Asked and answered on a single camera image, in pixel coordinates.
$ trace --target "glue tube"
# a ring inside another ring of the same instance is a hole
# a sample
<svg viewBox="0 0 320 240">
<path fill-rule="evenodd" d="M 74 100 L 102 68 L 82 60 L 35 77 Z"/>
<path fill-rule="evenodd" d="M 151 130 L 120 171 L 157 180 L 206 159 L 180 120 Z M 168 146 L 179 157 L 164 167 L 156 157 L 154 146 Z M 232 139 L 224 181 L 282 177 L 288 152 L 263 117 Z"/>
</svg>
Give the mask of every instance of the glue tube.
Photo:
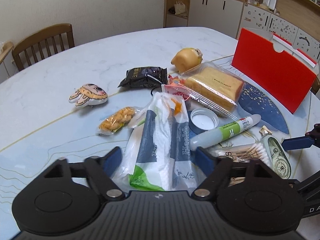
<svg viewBox="0 0 320 240">
<path fill-rule="evenodd" d="M 253 114 L 238 121 L 225 124 L 215 129 L 200 133 L 190 139 L 190 150 L 195 151 L 197 147 L 208 148 L 225 141 L 251 127 L 261 120 L 261 115 Z"/>
</svg>

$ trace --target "red box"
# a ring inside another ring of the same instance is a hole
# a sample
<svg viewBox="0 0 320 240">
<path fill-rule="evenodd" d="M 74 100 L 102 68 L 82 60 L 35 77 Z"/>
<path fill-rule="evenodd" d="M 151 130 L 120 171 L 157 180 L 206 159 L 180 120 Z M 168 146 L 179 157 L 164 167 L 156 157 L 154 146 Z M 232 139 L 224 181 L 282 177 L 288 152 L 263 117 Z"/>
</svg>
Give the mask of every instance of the red box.
<svg viewBox="0 0 320 240">
<path fill-rule="evenodd" d="M 232 66 L 257 82 L 294 113 L 309 92 L 319 66 L 281 37 L 261 30 L 253 31 L 259 31 L 268 38 L 270 35 L 270 39 L 243 28 Z"/>
</svg>

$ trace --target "white wall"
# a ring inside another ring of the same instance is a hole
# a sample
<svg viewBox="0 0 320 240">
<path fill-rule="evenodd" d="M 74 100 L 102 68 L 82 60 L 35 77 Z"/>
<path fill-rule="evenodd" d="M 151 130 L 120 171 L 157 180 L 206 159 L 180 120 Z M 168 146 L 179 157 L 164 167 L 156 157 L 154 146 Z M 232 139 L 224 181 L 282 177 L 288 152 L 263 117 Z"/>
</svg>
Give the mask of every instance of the white wall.
<svg viewBox="0 0 320 240">
<path fill-rule="evenodd" d="M 71 23 L 75 45 L 162 28 L 164 0 L 0 0 L 0 41 L 17 44 L 57 23 Z M 8 72 L 15 69 L 6 60 Z"/>
</svg>

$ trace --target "black snack package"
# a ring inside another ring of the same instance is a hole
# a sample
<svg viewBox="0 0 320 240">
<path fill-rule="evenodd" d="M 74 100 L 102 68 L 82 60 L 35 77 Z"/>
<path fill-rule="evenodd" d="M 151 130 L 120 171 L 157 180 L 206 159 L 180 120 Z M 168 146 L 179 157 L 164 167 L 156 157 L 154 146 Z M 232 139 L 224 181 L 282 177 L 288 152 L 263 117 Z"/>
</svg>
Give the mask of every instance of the black snack package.
<svg viewBox="0 0 320 240">
<path fill-rule="evenodd" d="M 118 87 L 154 88 L 167 84 L 167 69 L 160 67 L 137 67 L 127 70 L 127 75 Z"/>
</svg>

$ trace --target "white marble table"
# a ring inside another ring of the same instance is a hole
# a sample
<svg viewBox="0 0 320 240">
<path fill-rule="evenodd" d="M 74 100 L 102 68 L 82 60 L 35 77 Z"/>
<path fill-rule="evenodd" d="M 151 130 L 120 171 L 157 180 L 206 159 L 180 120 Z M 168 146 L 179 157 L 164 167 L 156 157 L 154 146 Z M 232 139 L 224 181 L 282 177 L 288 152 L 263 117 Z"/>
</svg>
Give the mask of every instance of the white marble table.
<svg viewBox="0 0 320 240">
<path fill-rule="evenodd" d="M 151 65 L 167 68 L 171 73 L 175 68 L 170 61 L 182 48 L 199 48 L 207 61 L 233 55 L 236 45 L 233 38 L 207 28 L 167 28 L 94 41 L 40 61 L 0 84 L 0 157 L 14 162 L 13 157 L 4 156 L 6 150 L 72 112 L 74 105 L 68 103 L 68 97 L 84 83 L 97 84 L 113 95 L 119 91 L 117 86 L 128 69 Z M 146 96 L 141 91 L 135 93 L 137 97 Z M 314 123 L 320 122 L 320 102 L 314 95 L 308 97 L 310 112 L 303 118 L 307 130 L 311 130 Z M 126 100 L 128 105 L 135 105 L 135 97 L 128 96 Z M 306 127 L 298 132 L 303 135 Z M 319 149 L 303 150 L 297 158 L 297 179 L 303 180 L 319 169 Z M 0 163 L 2 177 L 4 169 Z M 6 201 L 7 192 L 0 185 L 0 202 Z M 319 240 L 319 225 L 319 215 L 303 219 L 298 231 L 308 240 Z M 0 225 L 0 240 L 13 234 L 4 234 Z"/>
</svg>

